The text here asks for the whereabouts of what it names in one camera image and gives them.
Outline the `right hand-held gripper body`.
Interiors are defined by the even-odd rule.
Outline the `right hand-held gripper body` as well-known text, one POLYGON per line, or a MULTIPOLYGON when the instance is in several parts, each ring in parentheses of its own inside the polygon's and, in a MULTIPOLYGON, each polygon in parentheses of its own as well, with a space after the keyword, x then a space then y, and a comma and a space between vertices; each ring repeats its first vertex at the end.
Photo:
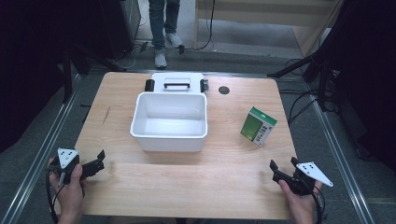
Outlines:
POLYGON ((297 164, 300 174, 293 176, 287 175, 275 175, 273 173, 273 180, 278 182, 279 180, 284 180, 288 183, 291 191, 294 194, 305 196, 310 195, 315 188, 316 182, 319 181, 328 187, 333 186, 333 182, 316 166, 316 164, 311 162, 299 162, 297 164))

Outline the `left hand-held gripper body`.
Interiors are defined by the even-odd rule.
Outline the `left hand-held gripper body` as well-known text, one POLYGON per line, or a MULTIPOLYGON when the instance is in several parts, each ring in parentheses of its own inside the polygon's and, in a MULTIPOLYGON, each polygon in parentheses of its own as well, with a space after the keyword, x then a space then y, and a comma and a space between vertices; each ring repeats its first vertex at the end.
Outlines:
POLYGON ((57 156, 49 164, 49 169, 58 175, 59 185, 68 185, 77 164, 79 164, 79 151, 60 147, 57 156))

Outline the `person's right hand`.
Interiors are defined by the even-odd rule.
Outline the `person's right hand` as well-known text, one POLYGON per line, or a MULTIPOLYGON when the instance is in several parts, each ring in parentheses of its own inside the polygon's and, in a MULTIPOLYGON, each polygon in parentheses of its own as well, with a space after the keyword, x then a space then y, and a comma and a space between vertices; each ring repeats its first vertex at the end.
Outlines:
POLYGON ((313 220, 314 209, 316 208, 315 200, 312 196, 300 196, 294 194, 288 183, 284 180, 279 180, 278 185, 284 193, 286 202, 290 209, 290 220, 313 220))

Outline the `person's left hand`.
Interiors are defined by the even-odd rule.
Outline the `person's left hand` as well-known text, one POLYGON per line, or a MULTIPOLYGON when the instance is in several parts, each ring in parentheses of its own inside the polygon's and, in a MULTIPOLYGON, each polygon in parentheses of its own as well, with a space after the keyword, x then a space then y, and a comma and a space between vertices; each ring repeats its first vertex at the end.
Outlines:
POLYGON ((49 182, 54 190, 58 192, 58 201, 61 206, 61 215, 81 216, 84 210, 84 196, 80 178, 82 175, 82 165, 77 164, 72 174, 71 182, 63 189, 58 187, 59 177, 57 174, 49 175, 49 182))

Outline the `green and white carton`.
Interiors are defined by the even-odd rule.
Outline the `green and white carton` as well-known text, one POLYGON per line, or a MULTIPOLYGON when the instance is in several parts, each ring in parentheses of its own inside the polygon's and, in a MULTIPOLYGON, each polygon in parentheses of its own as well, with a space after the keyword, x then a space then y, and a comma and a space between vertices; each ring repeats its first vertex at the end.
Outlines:
POLYGON ((276 124, 276 119, 253 106, 247 114, 240 133, 245 136, 246 139, 261 147, 276 124))

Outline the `white plastic storage box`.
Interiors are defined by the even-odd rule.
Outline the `white plastic storage box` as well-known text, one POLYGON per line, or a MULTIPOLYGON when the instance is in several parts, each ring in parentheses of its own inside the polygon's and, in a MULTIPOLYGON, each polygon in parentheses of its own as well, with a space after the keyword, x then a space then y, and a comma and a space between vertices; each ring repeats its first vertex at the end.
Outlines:
POLYGON ((204 94, 142 92, 130 134, 145 151, 200 152, 208 132, 204 94))

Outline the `black metal stand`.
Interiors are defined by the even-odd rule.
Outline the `black metal stand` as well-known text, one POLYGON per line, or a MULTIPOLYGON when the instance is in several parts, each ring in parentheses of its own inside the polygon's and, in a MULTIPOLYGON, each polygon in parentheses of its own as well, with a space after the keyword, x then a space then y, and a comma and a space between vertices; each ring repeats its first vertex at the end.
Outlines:
POLYGON ((64 99, 65 104, 71 97, 72 74, 71 65, 74 65, 79 73, 87 74, 90 70, 88 62, 85 57, 88 55, 88 50, 81 45, 65 46, 63 50, 63 77, 64 77, 64 99))

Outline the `black tripod stand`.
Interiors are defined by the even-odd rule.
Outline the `black tripod stand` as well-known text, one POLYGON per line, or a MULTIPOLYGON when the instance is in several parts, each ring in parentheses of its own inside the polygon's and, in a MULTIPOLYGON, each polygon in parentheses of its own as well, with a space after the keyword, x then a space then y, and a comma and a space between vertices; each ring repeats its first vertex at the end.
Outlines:
POLYGON ((315 78, 318 76, 319 71, 325 66, 328 62, 327 58, 324 57, 321 53, 314 52, 303 59, 293 63, 286 68, 274 72, 272 74, 268 74, 268 77, 283 77, 292 71, 302 68, 303 66, 307 65, 304 73, 303 79, 305 82, 313 82, 315 78))

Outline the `dark curtain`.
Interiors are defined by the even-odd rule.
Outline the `dark curtain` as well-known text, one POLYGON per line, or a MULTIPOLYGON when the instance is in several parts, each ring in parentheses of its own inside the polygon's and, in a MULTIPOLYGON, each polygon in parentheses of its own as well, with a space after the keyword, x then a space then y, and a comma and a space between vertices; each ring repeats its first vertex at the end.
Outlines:
POLYGON ((89 66, 78 50, 78 27, 90 0, 0 0, 0 153, 13 146, 62 86, 69 60, 89 66))
POLYGON ((361 156, 396 173, 396 0, 345 0, 321 49, 361 156))

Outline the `black cabinet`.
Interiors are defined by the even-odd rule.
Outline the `black cabinet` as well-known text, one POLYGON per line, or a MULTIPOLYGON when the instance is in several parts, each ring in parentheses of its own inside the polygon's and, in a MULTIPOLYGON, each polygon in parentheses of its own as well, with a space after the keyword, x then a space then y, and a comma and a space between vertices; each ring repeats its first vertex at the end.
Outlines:
POLYGON ((119 60, 131 52, 141 21, 137 0, 85 0, 82 45, 99 56, 119 60))

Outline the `light wooden furniture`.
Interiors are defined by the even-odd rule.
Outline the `light wooden furniture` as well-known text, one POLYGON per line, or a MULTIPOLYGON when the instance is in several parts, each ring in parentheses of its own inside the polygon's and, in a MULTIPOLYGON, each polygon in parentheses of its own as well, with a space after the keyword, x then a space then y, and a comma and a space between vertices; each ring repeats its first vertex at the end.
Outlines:
POLYGON ((332 27, 345 0, 195 0, 194 47, 198 48, 198 20, 214 9, 214 20, 288 25, 304 56, 315 50, 332 27))

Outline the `metal floor rail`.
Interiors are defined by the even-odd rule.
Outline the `metal floor rail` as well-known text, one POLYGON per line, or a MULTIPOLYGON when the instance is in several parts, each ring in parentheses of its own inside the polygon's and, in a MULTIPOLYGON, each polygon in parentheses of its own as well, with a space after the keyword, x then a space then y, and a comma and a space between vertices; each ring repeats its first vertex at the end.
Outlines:
POLYGON ((35 155, 32 156, 32 162, 29 164, 27 171, 24 173, 21 183, 16 187, 16 191, 12 196, 12 201, 7 206, 4 216, 0 218, 0 224, 15 224, 19 219, 21 212, 26 205, 40 173, 47 164, 48 156, 52 150, 59 133, 64 126, 65 120, 75 102, 78 89, 83 82, 84 76, 76 74, 72 78, 72 84, 75 89, 72 91, 70 98, 62 103, 54 121, 51 123, 49 131, 46 133, 45 139, 40 145, 35 155))
POLYGON ((344 155, 343 149, 332 129, 332 125, 329 122, 327 115, 321 110, 318 103, 313 105, 315 113, 318 118, 318 122, 321 126, 322 131, 327 139, 332 156, 339 170, 340 176, 343 179, 344 185, 346 186, 349 199, 352 202, 354 209, 357 213, 358 219, 361 224, 375 224, 373 215, 366 202, 366 199, 361 191, 361 188, 353 175, 347 159, 344 155))

